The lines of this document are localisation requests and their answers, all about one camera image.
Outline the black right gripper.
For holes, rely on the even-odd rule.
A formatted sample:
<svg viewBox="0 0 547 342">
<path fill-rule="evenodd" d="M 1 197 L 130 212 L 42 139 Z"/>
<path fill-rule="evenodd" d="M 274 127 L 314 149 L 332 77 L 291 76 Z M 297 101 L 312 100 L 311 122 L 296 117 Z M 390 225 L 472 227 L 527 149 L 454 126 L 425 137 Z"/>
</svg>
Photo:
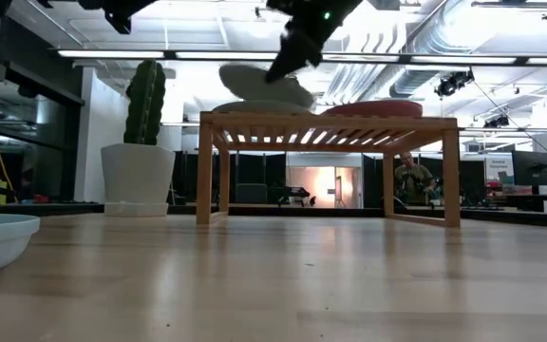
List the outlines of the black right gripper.
<svg viewBox="0 0 547 342">
<path fill-rule="evenodd" d="M 322 49 L 335 31 L 331 16 L 294 16 L 285 24 L 285 45 L 278 51 L 266 72 L 268 84 L 277 82 L 305 67 L 319 65 Z"/>
</svg>

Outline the pale green plate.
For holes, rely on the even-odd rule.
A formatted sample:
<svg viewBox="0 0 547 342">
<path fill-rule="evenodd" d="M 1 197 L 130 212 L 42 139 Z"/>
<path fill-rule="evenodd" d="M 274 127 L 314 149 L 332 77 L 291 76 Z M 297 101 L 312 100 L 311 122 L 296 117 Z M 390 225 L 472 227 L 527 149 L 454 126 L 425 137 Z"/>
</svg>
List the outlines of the pale green plate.
<svg viewBox="0 0 547 342">
<path fill-rule="evenodd" d="M 267 71 L 258 66 L 225 64 L 218 69 L 222 84 L 235 96 L 247 101 L 279 101 L 310 108 L 311 93 L 296 78 L 283 77 L 268 82 Z"/>
</svg>

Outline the pink plate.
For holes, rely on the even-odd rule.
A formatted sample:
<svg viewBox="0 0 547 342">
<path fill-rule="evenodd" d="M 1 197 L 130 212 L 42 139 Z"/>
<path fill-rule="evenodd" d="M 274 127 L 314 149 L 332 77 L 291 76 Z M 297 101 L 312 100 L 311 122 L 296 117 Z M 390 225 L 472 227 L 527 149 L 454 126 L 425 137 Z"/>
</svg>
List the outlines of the pink plate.
<svg viewBox="0 0 547 342">
<path fill-rule="evenodd" d="M 423 107 L 405 100 L 377 100 L 353 104 L 341 104 L 327 109 L 322 116 L 344 115 L 361 117 L 409 117 L 421 118 Z"/>
</svg>

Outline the slatted wooden shelf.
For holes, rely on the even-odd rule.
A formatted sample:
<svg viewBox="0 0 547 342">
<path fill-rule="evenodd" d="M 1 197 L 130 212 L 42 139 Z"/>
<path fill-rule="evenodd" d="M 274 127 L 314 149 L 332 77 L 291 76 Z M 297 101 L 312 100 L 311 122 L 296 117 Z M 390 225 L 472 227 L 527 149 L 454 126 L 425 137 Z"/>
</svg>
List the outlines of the slatted wooden shelf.
<svg viewBox="0 0 547 342">
<path fill-rule="evenodd" d="M 394 157 L 443 143 L 443 217 L 397 214 L 394 209 Z M 384 217 L 408 222 L 461 226 L 459 128 L 454 118 L 319 116 L 203 111 L 198 129 L 196 221 L 210 225 L 229 211 L 231 151 L 381 153 Z"/>
</svg>

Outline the green cactus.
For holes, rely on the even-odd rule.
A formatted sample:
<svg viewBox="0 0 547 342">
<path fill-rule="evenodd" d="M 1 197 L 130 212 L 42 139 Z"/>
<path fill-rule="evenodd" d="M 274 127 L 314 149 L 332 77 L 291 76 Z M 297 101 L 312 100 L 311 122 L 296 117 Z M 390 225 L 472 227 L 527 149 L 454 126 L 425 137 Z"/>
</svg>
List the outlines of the green cactus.
<svg viewBox="0 0 547 342">
<path fill-rule="evenodd" d="M 160 63 L 142 61 L 126 90 L 129 100 L 124 143 L 156 145 L 164 105 L 166 76 Z"/>
</svg>

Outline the black partition screen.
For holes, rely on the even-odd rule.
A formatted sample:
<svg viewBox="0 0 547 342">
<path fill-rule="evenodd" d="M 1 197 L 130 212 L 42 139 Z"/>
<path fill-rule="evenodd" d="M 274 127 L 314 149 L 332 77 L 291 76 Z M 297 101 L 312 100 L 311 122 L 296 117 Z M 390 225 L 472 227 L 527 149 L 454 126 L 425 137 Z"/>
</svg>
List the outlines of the black partition screen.
<svg viewBox="0 0 547 342">
<path fill-rule="evenodd" d="M 278 204 L 286 185 L 286 154 L 230 154 L 230 203 Z M 172 178 L 170 204 L 195 202 L 198 185 L 198 155 L 178 153 Z"/>
</svg>

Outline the black background robot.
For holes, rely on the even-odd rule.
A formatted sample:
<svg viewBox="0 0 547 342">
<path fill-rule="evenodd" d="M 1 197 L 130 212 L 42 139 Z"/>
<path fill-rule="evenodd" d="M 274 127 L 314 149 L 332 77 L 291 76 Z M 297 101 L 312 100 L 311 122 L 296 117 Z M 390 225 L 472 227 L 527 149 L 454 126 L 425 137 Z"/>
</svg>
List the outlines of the black background robot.
<svg viewBox="0 0 547 342">
<path fill-rule="evenodd" d="M 299 205 L 301 207 L 314 207 L 316 196 L 312 196 L 304 187 L 285 186 L 282 196 L 277 200 L 277 205 Z"/>
</svg>

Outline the white plant pot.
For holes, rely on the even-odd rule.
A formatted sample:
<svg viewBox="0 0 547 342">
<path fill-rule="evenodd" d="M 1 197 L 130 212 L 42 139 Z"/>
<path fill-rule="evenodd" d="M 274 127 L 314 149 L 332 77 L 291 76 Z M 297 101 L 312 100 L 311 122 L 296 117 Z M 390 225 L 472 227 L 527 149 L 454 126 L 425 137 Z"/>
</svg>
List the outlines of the white plant pot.
<svg viewBox="0 0 547 342">
<path fill-rule="evenodd" d="M 152 218 L 167 215 L 175 153 L 156 145 L 117 143 L 101 149 L 104 214 Z"/>
</svg>

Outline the black ceiling spotlight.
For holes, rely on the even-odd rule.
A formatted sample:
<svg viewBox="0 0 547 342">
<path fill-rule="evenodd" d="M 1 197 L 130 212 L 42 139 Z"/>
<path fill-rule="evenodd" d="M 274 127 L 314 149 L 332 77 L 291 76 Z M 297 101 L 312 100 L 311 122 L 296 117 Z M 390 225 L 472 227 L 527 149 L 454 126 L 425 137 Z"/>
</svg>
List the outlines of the black ceiling spotlight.
<svg viewBox="0 0 547 342">
<path fill-rule="evenodd" d="M 487 119 L 483 125 L 484 128 L 498 128 L 505 127 L 510 124 L 509 118 L 505 114 L 491 117 Z"/>
<path fill-rule="evenodd" d="M 453 72 L 440 79 L 440 83 L 434 88 L 434 93 L 440 98 L 448 97 L 474 80 L 472 69 Z"/>
</svg>

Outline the person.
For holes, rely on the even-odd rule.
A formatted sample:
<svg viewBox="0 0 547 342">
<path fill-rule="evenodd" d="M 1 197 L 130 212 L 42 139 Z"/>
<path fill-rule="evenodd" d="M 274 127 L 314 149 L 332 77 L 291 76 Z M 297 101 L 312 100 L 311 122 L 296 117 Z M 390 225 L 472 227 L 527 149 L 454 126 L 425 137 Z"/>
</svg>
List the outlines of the person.
<svg viewBox="0 0 547 342">
<path fill-rule="evenodd" d="M 396 197 L 403 203 L 429 204 L 436 180 L 423 165 L 416 163 L 410 152 L 400 154 L 401 165 L 394 171 Z"/>
</svg>

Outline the black computer monitor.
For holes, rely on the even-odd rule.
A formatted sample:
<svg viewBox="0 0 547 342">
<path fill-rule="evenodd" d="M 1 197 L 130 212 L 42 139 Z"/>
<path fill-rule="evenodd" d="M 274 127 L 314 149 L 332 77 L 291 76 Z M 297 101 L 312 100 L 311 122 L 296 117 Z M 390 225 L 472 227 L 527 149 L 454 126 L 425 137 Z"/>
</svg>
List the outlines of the black computer monitor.
<svg viewBox="0 0 547 342">
<path fill-rule="evenodd" d="M 512 164 L 515 185 L 547 185 L 547 153 L 513 151 Z"/>
</svg>

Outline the white wall sign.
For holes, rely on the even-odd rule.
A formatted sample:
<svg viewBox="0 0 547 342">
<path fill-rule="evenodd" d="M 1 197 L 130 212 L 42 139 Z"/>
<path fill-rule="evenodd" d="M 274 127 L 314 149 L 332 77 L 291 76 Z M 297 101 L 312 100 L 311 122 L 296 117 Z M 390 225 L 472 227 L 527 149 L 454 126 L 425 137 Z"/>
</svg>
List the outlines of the white wall sign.
<svg viewBox="0 0 547 342">
<path fill-rule="evenodd" d="M 488 156 L 484 159 L 485 178 L 488 181 L 500 181 L 500 174 L 514 176 L 513 161 L 510 155 Z"/>
</svg>

